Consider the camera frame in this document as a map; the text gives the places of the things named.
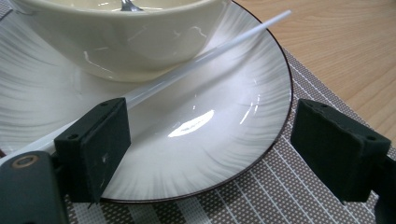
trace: white plate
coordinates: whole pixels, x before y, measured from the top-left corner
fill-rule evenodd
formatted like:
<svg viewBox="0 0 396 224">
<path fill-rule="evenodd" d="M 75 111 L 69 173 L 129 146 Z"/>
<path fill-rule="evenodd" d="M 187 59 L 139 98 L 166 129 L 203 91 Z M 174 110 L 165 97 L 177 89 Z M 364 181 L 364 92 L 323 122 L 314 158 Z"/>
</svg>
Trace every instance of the white plate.
<svg viewBox="0 0 396 224">
<path fill-rule="evenodd" d="M 232 4 L 211 49 L 258 25 Z M 0 23 L 0 148 L 7 154 L 136 87 L 81 72 L 14 14 Z M 129 111 L 132 145 L 103 197 L 156 202 L 213 189 L 275 142 L 290 111 L 290 70 L 269 32 Z"/>
</svg>

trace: wooden table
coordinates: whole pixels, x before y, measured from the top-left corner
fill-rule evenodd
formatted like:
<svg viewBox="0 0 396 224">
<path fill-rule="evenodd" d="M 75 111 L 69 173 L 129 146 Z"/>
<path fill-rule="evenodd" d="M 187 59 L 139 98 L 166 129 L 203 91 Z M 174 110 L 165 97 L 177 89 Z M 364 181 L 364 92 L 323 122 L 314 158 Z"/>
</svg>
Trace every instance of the wooden table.
<svg viewBox="0 0 396 224">
<path fill-rule="evenodd" d="M 377 132 L 396 143 L 395 0 L 236 0 Z"/>
</svg>

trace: bowl rim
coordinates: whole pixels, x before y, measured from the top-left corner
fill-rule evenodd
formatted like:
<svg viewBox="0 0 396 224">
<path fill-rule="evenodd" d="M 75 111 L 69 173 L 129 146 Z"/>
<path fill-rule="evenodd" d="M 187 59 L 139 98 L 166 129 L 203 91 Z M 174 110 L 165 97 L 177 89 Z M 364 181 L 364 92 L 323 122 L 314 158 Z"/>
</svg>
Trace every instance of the bowl rim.
<svg viewBox="0 0 396 224">
<path fill-rule="evenodd" d="M 206 7 L 216 2 L 232 2 L 232 0 L 197 0 L 196 2 L 189 3 L 183 6 L 169 7 L 167 9 L 156 10 L 156 11 L 136 11 L 136 12 L 124 12 L 124 11 L 111 11 L 111 10 L 99 10 L 99 9 L 88 9 L 82 7 L 70 7 L 67 5 L 53 3 L 50 0 L 9 0 L 12 6 L 22 4 L 31 8 L 42 8 L 43 11 L 53 11 L 59 13 L 70 13 L 70 14 L 87 14 L 92 16 L 105 16 L 105 17 L 147 17 L 156 15 L 166 15 L 178 12 L 191 11 L 196 8 Z"/>
</svg>

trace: woven placemat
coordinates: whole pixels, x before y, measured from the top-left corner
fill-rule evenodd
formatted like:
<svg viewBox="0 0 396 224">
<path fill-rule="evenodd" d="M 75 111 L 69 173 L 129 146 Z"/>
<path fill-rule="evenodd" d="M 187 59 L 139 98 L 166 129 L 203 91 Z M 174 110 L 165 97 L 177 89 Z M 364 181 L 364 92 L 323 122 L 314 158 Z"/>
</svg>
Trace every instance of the woven placemat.
<svg viewBox="0 0 396 224">
<path fill-rule="evenodd" d="M 0 0 L 0 18 L 9 7 Z M 170 203 L 112 204 L 66 200 L 71 223 L 375 223 L 377 196 L 342 205 L 318 180 L 290 144 L 299 98 L 331 105 L 365 123 L 285 49 L 293 83 L 293 106 L 286 128 L 263 160 L 230 183 Z M 389 155 L 395 159 L 396 150 Z"/>
</svg>

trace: radial plate pattern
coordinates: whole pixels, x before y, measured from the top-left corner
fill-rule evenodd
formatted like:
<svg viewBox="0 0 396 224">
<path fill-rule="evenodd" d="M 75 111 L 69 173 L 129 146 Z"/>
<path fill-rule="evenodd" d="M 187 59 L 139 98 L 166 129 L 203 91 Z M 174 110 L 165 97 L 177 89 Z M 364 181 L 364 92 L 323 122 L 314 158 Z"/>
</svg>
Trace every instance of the radial plate pattern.
<svg viewBox="0 0 396 224">
<path fill-rule="evenodd" d="M 259 22 L 237 4 L 205 50 Z M 0 27 L 0 148 L 18 150 L 137 84 L 81 72 L 9 15 Z M 290 70 L 269 32 L 249 39 L 129 111 L 132 145 L 103 195 L 165 201 L 245 171 L 289 114 Z"/>
</svg>

